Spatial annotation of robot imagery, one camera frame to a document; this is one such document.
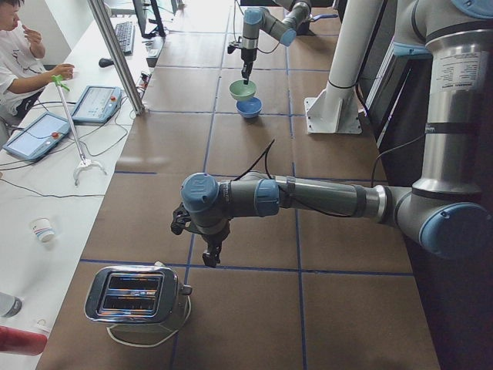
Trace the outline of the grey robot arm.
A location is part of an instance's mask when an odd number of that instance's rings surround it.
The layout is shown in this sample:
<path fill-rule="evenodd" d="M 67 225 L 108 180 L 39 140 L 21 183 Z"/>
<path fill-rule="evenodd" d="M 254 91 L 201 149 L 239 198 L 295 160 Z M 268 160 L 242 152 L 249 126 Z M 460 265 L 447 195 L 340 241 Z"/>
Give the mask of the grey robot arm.
<path fill-rule="evenodd" d="M 311 1 L 274 1 L 288 10 L 282 20 L 274 17 L 265 7 L 249 7 L 243 13 L 243 34 L 227 47 L 231 54 L 235 49 L 241 51 L 243 84 L 250 81 L 253 63 L 257 58 L 260 31 L 276 39 L 281 45 L 289 46 L 297 36 L 300 25 L 310 19 Z"/>
<path fill-rule="evenodd" d="M 282 21 L 266 8 L 249 7 L 243 34 L 228 46 L 242 50 L 242 84 L 249 82 L 260 30 L 288 46 L 310 1 L 273 1 L 289 13 Z M 347 1 L 325 89 L 304 103 L 308 133 L 350 133 L 352 89 L 358 84 L 385 1 Z M 314 210 L 333 217 L 369 217 L 399 228 L 426 251 L 458 258 L 487 247 L 492 215 L 478 204 L 473 180 L 480 115 L 491 85 L 492 1 L 397 1 L 395 56 L 431 57 L 428 118 L 421 178 L 411 187 L 362 187 L 247 170 L 233 180 L 207 173 L 188 176 L 171 231 L 201 235 L 206 266 L 220 263 L 234 217 L 266 217 L 279 208 Z"/>

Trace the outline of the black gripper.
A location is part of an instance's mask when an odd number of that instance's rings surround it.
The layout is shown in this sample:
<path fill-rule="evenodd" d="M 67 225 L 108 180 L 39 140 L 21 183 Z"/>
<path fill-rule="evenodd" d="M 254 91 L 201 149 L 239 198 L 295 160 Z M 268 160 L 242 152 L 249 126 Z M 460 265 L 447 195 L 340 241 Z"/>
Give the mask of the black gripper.
<path fill-rule="evenodd" d="M 173 211 L 170 229 L 175 235 L 185 230 L 199 234 L 208 244 L 202 254 L 203 263 L 207 267 L 216 267 L 220 263 L 221 244 L 230 234 L 230 222 L 215 211 L 190 213 L 181 203 Z"/>
<path fill-rule="evenodd" d="M 229 43 L 227 53 L 230 55 L 237 49 L 241 51 L 241 59 L 245 62 L 241 71 L 243 84 L 248 85 L 253 68 L 252 62 L 257 59 L 257 39 L 239 37 Z"/>

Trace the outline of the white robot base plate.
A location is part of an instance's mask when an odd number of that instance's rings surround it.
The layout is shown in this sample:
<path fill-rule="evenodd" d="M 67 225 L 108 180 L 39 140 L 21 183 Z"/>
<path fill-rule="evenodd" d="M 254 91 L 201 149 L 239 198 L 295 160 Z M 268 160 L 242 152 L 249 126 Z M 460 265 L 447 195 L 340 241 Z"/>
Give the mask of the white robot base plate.
<path fill-rule="evenodd" d="M 308 97 L 304 100 L 307 132 L 309 134 L 362 133 L 357 103 L 354 97 L 336 98 L 325 104 L 325 98 Z"/>

